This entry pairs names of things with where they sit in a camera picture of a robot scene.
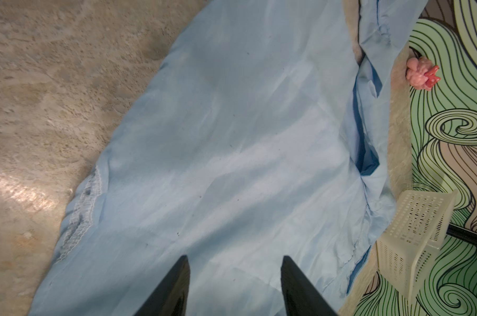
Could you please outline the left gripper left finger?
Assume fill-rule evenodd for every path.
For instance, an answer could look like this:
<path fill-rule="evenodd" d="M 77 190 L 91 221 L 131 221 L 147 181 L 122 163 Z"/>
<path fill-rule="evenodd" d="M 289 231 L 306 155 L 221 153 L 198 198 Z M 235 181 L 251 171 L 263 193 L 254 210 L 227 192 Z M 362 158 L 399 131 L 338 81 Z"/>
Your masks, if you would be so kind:
<path fill-rule="evenodd" d="M 134 315 L 186 315 L 190 264 L 181 256 Z"/>

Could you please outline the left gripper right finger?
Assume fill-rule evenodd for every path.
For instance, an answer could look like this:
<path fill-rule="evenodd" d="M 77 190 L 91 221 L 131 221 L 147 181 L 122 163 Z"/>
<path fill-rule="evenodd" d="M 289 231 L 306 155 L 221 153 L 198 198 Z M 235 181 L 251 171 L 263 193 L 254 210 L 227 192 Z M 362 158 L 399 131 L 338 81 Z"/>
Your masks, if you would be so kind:
<path fill-rule="evenodd" d="M 302 270 L 289 256 L 283 257 L 281 288 L 287 316 L 337 316 Z"/>

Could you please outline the light blue long sleeve shirt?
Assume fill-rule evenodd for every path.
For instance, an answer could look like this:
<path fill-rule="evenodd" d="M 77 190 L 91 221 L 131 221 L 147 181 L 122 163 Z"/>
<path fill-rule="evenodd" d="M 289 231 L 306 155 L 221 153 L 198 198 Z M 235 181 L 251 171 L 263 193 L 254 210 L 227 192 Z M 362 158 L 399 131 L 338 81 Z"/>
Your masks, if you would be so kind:
<path fill-rule="evenodd" d="M 284 315 L 290 256 L 341 309 L 396 208 L 391 72 L 425 1 L 212 1 L 68 204 L 30 315 L 132 315 L 177 259 L 188 315 Z"/>

